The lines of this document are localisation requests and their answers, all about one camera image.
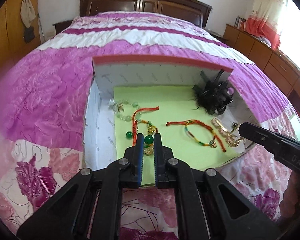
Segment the dark green bead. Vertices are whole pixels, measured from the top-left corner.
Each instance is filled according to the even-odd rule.
[[[147,135],[144,139],[145,144],[150,145],[153,143],[153,137],[151,135]]]
[[[133,133],[132,132],[129,131],[129,132],[126,133],[126,138],[127,139],[131,139],[132,137],[133,137]]]

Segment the wooden headboard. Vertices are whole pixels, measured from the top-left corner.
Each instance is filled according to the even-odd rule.
[[[80,0],[80,16],[106,11],[155,12],[205,27],[212,7],[197,0]]]

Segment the bedspread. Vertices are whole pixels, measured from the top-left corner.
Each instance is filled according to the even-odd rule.
[[[78,17],[0,80],[0,217],[14,233],[85,166],[82,137],[91,58],[114,54],[169,55],[233,68],[229,81],[261,126],[296,136],[288,99],[252,61],[205,30],[154,13]],[[219,171],[271,219],[280,216],[290,170],[262,147]],[[177,235],[170,190],[126,191],[122,213],[123,239]]]

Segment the silver screw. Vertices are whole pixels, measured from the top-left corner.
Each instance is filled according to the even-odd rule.
[[[88,169],[88,168],[84,168],[84,169],[82,169],[82,170],[80,171],[81,175],[83,175],[83,176],[89,175],[90,172],[91,172],[91,170]]]
[[[214,177],[217,174],[216,170],[214,170],[214,169],[208,169],[206,173],[210,177]]]
[[[168,163],[170,163],[171,165],[176,165],[176,164],[178,164],[178,162],[179,161],[176,158],[171,158],[168,160]]]
[[[119,164],[121,164],[121,165],[126,165],[128,163],[129,163],[129,160],[127,158],[121,158],[119,160]]]

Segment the floral curtain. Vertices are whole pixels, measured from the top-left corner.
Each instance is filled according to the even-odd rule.
[[[282,31],[282,18],[287,0],[254,0],[246,31],[257,37],[266,37],[271,48],[277,49]]]

